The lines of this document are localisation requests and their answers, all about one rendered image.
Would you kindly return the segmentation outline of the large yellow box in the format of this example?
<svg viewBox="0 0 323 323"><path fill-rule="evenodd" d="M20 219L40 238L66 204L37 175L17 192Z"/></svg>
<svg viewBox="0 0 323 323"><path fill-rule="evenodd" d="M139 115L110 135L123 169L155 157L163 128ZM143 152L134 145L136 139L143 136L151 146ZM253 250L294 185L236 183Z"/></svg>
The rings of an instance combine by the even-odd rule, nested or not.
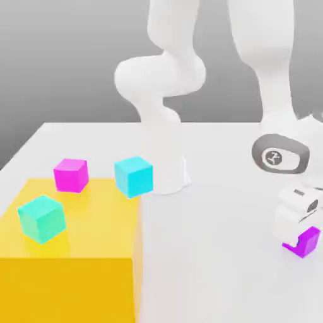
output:
<svg viewBox="0 0 323 323"><path fill-rule="evenodd" d="M42 245L17 212L41 195L63 205L67 226ZM139 323L142 273L141 199L112 179L79 194L30 179L0 217L0 323Z"/></svg>

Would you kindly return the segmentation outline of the small purple cube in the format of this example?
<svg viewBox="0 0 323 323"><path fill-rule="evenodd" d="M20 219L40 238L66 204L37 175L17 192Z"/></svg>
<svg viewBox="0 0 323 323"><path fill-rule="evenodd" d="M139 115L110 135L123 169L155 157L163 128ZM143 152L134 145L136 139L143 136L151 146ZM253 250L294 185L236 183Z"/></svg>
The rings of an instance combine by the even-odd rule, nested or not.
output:
<svg viewBox="0 0 323 323"><path fill-rule="evenodd" d="M298 237L298 243L295 247L285 243L283 243L282 246L296 254L298 257L304 258L316 248L319 236L320 230L312 226Z"/></svg>

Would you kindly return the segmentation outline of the small turquoise cube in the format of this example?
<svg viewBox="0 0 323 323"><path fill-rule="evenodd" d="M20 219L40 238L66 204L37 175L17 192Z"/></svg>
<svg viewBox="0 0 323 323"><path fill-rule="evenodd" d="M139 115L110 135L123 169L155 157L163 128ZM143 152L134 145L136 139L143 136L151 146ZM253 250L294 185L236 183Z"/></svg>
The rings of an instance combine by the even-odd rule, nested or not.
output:
<svg viewBox="0 0 323 323"><path fill-rule="evenodd" d="M63 205L46 195L18 207L23 233L43 245L66 229Z"/></svg>

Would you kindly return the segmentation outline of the small magenta cube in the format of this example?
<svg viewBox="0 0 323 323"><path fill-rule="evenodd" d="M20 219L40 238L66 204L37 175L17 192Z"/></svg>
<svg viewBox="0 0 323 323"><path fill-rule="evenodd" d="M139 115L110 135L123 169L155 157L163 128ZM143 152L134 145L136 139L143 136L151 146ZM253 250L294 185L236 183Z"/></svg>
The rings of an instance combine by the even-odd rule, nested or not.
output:
<svg viewBox="0 0 323 323"><path fill-rule="evenodd" d="M80 193L89 182L87 161L64 158L54 168L54 179L59 192Z"/></svg>

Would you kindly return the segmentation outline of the small cyan cube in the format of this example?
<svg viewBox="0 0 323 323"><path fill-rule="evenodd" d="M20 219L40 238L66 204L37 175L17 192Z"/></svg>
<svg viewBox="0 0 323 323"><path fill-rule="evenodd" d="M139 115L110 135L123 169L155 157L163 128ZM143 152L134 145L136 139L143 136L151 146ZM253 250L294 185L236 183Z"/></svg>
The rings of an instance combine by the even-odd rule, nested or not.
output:
<svg viewBox="0 0 323 323"><path fill-rule="evenodd" d="M153 166L140 156L114 164L116 187L129 199L153 190Z"/></svg>

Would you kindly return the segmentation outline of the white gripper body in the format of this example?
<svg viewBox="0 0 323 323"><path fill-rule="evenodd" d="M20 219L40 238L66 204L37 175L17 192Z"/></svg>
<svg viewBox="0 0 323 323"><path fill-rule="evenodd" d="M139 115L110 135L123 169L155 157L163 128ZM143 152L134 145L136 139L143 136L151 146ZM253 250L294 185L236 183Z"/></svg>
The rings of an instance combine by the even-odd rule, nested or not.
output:
<svg viewBox="0 0 323 323"><path fill-rule="evenodd" d="M319 212L297 213L284 205L277 207L274 217L274 235L283 243L297 243L298 237L310 227L319 225Z"/></svg>

